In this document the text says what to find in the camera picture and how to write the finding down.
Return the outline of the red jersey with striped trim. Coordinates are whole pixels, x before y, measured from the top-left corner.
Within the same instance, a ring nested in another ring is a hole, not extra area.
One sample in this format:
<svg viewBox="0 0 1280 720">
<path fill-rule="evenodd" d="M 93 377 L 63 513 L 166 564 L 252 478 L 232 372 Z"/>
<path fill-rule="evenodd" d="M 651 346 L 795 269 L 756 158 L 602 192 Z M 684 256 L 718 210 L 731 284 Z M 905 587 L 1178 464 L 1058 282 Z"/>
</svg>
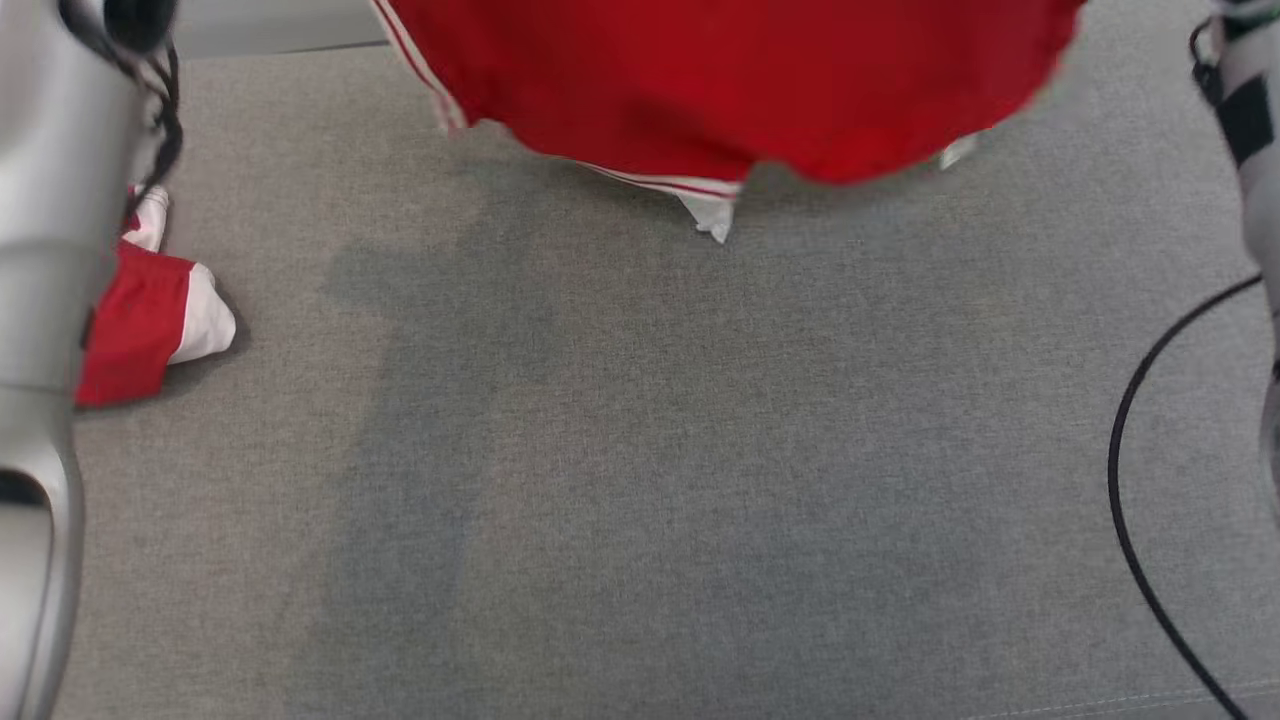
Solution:
<svg viewBox="0 0 1280 720">
<path fill-rule="evenodd" d="M 1050 81 L 1087 0 L 369 0 L 442 128 L 677 197 L 724 242 L 776 163 L 855 184 L 942 158 Z"/>
</svg>

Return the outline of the red shorts with white trim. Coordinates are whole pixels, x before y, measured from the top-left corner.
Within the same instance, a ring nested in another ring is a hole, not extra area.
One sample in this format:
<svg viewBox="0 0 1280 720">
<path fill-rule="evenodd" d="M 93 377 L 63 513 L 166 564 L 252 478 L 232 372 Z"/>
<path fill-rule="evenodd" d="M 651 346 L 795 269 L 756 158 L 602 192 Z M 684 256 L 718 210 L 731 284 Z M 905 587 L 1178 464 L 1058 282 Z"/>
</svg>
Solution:
<svg viewBox="0 0 1280 720">
<path fill-rule="evenodd" d="M 169 366 L 221 354 L 236 338 L 236 315 L 212 272 L 163 251 L 169 192 L 132 191 L 140 205 L 116 243 L 116 270 L 90 332 L 77 407 L 154 397 Z"/>
</svg>

